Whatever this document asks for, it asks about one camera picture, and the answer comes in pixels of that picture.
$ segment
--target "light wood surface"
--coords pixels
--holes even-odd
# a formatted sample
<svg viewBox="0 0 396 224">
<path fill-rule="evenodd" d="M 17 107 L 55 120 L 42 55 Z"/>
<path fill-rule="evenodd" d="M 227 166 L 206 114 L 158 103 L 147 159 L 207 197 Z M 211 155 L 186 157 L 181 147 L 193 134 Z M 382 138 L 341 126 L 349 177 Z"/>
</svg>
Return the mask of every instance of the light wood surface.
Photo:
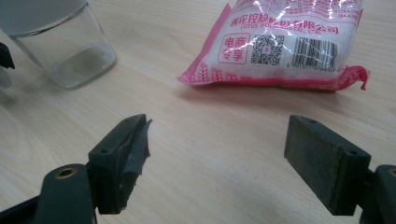
<svg viewBox="0 0 396 224">
<path fill-rule="evenodd" d="M 0 210 L 145 113 L 151 157 L 126 210 L 99 223 L 359 223 L 359 208 L 330 215 L 284 159 L 286 131 L 290 114 L 306 116 L 370 153 L 371 169 L 396 164 L 395 1 L 365 1 L 347 63 L 371 71 L 367 91 L 339 92 L 179 83 L 226 0 L 89 3 L 118 61 L 76 90 L 58 88 L 0 33 L 17 66 L 0 90 Z"/>
</svg>

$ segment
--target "wooden table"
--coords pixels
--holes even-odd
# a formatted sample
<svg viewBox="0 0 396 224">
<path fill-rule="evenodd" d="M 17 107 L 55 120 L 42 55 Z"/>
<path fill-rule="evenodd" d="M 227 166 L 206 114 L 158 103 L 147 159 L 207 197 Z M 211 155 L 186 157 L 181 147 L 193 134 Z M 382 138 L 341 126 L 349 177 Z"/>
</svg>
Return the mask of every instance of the wooden table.
<svg viewBox="0 0 396 224">
<path fill-rule="evenodd" d="M 4 34 L 17 68 L 0 90 L 0 210 L 40 192 L 46 173 L 85 163 L 122 119 L 145 113 L 151 157 L 125 211 L 99 223 L 358 223 L 333 217 L 283 157 L 290 114 L 316 119 L 396 164 L 396 2 L 366 0 L 348 64 L 371 71 L 339 92 L 177 81 L 226 0 L 89 1 L 117 53 L 75 90 L 53 84 Z"/>
</svg>

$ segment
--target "barcode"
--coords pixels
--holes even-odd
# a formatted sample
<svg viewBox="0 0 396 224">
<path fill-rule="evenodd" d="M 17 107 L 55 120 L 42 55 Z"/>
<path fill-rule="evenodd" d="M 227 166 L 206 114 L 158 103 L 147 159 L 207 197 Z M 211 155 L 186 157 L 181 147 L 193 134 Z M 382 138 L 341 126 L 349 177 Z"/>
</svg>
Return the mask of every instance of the barcode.
<svg viewBox="0 0 396 224">
<path fill-rule="evenodd" d="M 279 65 L 284 39 L 283 35 L 256 35 L 251 63 Z"/>
<path fill-rule="evenodd" d="M 333 71 L 335 57 L 337 57 L 336 44 L 298 37 L 291 64 L 294 67 Z"/>
</svg>

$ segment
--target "white plastic bag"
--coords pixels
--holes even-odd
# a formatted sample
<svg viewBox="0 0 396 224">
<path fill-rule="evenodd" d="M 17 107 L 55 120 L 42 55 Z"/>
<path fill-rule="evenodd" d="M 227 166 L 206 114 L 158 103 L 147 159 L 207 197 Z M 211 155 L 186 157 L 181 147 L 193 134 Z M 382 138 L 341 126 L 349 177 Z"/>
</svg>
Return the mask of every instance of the white plastic bag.
<svg viewBox="0 0 396 224">
<path fill-rule="evenodd" d="M 344 65 L 362 0 L 239 0 L 227 5 L 178 80 L 338 91 L 369 72 Z"/>
</svg>

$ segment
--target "glass cup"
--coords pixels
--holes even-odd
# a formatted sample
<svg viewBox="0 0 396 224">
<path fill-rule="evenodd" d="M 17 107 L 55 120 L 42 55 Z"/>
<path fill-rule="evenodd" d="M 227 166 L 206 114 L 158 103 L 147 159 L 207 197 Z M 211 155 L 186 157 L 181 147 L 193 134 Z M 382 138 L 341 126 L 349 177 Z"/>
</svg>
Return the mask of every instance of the glass cup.
<svg viewBox="0 0 396 224">
<path fill-rule="evenodd" d="M 0 8 L 0 27 L 63 88 L 91 81 L 116 61 L 84 0 L 0 0 Z"/>
</svg>

